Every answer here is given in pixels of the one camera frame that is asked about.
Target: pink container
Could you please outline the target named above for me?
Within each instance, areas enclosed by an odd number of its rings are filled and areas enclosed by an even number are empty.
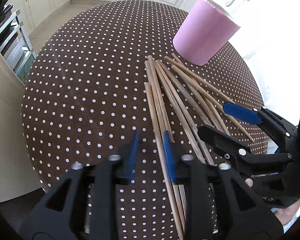
[[[239,29],[221,6],[210,0],[197,0],[173,38],[173,46],[184,59],[202,66]]]

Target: tile floor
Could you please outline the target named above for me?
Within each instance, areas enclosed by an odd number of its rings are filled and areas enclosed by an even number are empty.
[[[50,15],[29,35],[34,51],[38,54],[46,41],[75,15],[105,3],[105,1],[71,1],[64,8],[58,9],[57,13]]]

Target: white wall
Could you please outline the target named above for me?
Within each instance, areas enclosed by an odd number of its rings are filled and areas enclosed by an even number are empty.
[[[0,54],[0,202],[40,187],[23,137],[23,89],[24,85]]]

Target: polka dot tablecloth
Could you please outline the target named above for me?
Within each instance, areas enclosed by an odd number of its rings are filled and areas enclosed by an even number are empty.
[[[163,60],[172,52],[178,54],[172,39],[186,16],[175,7],[141,0],[91,8],[47,41],[26,83],[24,135],[45,191],[72,163],[94,165],[140,131],[133,181],[116,188],[120,239],[178,239],[146,101],[144,61],[147,55]],[[181,60],[240,106],[263,105],[251,72],[229,43],[204,66]],[[192,153],[173,108],[165,95],[163,98],[176,143],[185,153]],[[203,124],[188,102],[184,103],[194,122]],[[255,139],[252,144],[229,119],[221,117],[230,134],[249,145],[253,153],[266,151],[267,136],[258,127],[241,122]],[[215,163],[224,162],[211,154]],[[210,198],[214,207],[212,193]],[[214,213],[211,218],[216,228]]]

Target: dark floor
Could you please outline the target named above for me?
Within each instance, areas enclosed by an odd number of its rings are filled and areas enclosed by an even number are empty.
[[[26,218],[34,206],[45,195],[42,188],[32,191],[23,196],[7,200],[0,203],[0,213],[12,228],[19,232],[20,225]]]

